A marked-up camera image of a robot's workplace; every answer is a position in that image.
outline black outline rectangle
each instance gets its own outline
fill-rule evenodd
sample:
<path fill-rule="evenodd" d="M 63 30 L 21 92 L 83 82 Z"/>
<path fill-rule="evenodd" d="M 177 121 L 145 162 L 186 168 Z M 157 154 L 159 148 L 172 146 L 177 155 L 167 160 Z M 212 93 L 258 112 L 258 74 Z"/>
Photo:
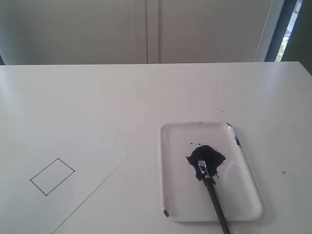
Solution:
<path fill-rule="evenodd" d="M 73 172 L 71 172 L 64 180 L 62 180 L 57 186 L 59 186 L 61 183 L 63 183 L 72 173 L 75 172 L 75 170 L 73 168 L 71 168 L 70 166 L 68 166 L 65 162 L 63 162 L 62 160 L 60 160 L 59 158 L 55 159 L 53 162 L 51 162 L 48 166 L 46 166 L 43 170 L 41 170 L 38 174 L 36 174 L 34 177 L 32 177 L 30 179 L 30 182 L 32 182 L 45 196 L 48 196 L 57 186 L 55 186 L 50 192 L 48 192 L 47 194 L 44 193 L 44 191 L 41 190 L 41 188 L 39 188 L 39 186 L 37 184 L 35 184 L 32 180 L 38 176 L 41 172 L 43 172 L 45 169 L 47 169 L 49 166 L 51 166 L 54 162 L 56 162 L 57 160 L 59 160 L 60 162 L 62 162 L 65 166 L 67 166 L 68 168 L 70 168 Z"/>

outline drawn rectangle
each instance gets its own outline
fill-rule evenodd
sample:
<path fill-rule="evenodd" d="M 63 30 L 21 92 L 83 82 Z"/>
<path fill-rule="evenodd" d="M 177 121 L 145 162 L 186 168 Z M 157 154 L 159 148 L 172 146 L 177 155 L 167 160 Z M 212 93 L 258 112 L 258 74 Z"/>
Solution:
<path fill-rule="evenodd" d="M 30 181 L 47 196 L 74 172 L 74 169 L 57 158 Z"/>

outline paintbrush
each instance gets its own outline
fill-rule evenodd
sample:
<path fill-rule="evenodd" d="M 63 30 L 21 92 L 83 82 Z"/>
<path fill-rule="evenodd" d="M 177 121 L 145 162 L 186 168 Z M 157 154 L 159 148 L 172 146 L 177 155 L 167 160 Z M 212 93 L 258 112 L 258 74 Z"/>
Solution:
<path fill-rule="evenodd" d="M 192 166 L 194 166 L 196 170 L 196 178 L 198 180 L 203 180 L 205 186 L 207 187 L 223 233 L 231 234 L 218 196 L 215 192 L 215 181 L 212 178 L 216 174 L 216 168 L 221 165 L 221 163 L 225 160 L 225 157 L 210 146 L 203 145 L 195 149 L 192 155 L 187 157 L 187 160 Z"/>

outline paper sheet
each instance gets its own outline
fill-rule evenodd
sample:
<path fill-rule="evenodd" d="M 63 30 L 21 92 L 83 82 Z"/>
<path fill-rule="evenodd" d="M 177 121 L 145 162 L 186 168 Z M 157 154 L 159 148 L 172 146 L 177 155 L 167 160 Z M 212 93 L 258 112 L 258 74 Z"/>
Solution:
<path fill-rule="evenodd" d="M 52 233 L 129 155 L 84 151 L 25 156 L 2 170 L 0 233 Z"/>

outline paint palette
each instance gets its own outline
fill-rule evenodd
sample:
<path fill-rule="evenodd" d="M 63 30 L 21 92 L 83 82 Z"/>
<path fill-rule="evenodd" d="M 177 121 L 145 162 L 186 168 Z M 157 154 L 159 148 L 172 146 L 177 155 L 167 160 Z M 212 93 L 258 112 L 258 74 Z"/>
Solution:
<path fill-rule="evenodd" d="M 223 122 L 166 124 L 159 132 L 161 205 L 178 222 L 218 221 L 207 188 L 197 180 L 186 157 L 201 145 L 225 156 L 214 176 L 228 221 L 261 217 L 263 204 L 233 127 Z"/>

